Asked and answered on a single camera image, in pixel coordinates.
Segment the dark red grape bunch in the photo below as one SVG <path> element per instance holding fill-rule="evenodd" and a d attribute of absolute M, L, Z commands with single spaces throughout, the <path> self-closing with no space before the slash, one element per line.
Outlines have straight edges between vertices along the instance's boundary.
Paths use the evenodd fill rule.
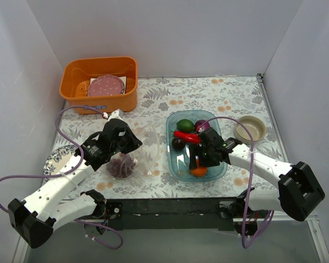
<path fill-rule="evenodd" d="M 136 164 L 137 160 L 135 158 L 121 154 L 106 164 L 106 170 L 115 179 L 126 179 L 133 174 Z"/>

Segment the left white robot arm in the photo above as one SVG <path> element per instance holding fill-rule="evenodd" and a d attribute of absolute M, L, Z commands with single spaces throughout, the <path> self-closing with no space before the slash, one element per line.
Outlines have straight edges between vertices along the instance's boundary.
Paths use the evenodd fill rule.
<path fill-rule="evenodd" d="M 133 152 L 141 145 L 126 122 L 117 118 L 107 121 L 102 131 L 90 135 L 76 149 L 54 178 L 22 201 L 15 198 L 9 203 L 12 227 L 35 249 L 65 224 L 84 216 L 102 218 L 106 212 L 106 199 L 96 190 L 86 191 L 66 203 L 62 200 L 114 155 Z"/>

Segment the red chili pepper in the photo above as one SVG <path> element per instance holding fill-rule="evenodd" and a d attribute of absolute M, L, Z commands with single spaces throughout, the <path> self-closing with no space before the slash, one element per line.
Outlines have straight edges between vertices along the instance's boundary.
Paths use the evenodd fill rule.
<path fill-rule="evenodd" d="M 191 144 L 199 144 L 200 143 L 200 138 L 195 133 L 185 133 L 185 132 L 176 130 L 176 131 L 173 132 L 173 135 L 176 138 L 181 138 L 185 142 L 189 142 Z"/>

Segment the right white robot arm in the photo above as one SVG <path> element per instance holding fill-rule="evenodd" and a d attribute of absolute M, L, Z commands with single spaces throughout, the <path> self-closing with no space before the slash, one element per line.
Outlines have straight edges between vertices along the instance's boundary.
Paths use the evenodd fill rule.
<path fill-rule="evenodd" d="M 198 143 L 189 145 L 189 156 L 190 169 L 226 163 L 246 169 L 273 185 L 272 190 L 253 187 L 236 198 L 237 211 L 244 218 L 258 210 L 274 210 L 304 221 L 325 199 L 325 192 L 308 164 L 290 164 L 253 152 L 240 140 L 223 140 L 213 128 L 198 134 Z"/>

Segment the clear zip top bag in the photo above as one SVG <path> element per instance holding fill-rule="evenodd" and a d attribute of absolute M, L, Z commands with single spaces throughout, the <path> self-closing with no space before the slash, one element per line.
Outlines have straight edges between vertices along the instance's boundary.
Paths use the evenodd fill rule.
<path fill-rule="evenodd" d="M 137 150 L 128 154 L 123 154 L 123 155 L 130 155 L 131 157 L 137 160 L 137 164 L 134 168 L 133 174 L 126 179 L 138 175 L 148 174 L 160 155 L 160 142 L 153 123 L 149 123 L 146 126 L 139 127 L 133 130 L 133 133 L 143 144 Z M 113 156 L 111 159 L 117 158 L 121 154 L 122 153 L 118 153 L 115 156 Z M 105 172 L 106 175 L 112 177 L 110 173 L 106 170 L 106 164 L 105 164 Z"/>

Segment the green lime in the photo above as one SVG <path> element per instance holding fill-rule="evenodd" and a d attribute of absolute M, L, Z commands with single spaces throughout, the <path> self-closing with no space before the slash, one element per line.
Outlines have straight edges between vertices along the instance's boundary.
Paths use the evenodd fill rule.
<path fill-rule="evenodd" d="M 176 123 L 177 129 L 183 133 L 192 133 L 195 130 L 195 125 L 189 119 L 181 119 Z"/>

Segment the orange fruit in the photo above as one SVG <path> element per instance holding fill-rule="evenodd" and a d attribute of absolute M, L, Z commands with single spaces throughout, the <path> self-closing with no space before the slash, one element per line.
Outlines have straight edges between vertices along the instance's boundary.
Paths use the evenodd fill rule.
<path fill-rule="evenodd" d="M 204 177 L 207 171 L 208 171 L 207 167 L 197 167 L 195 169 L 190 169 L 190 173 L 197 178 Z"/>

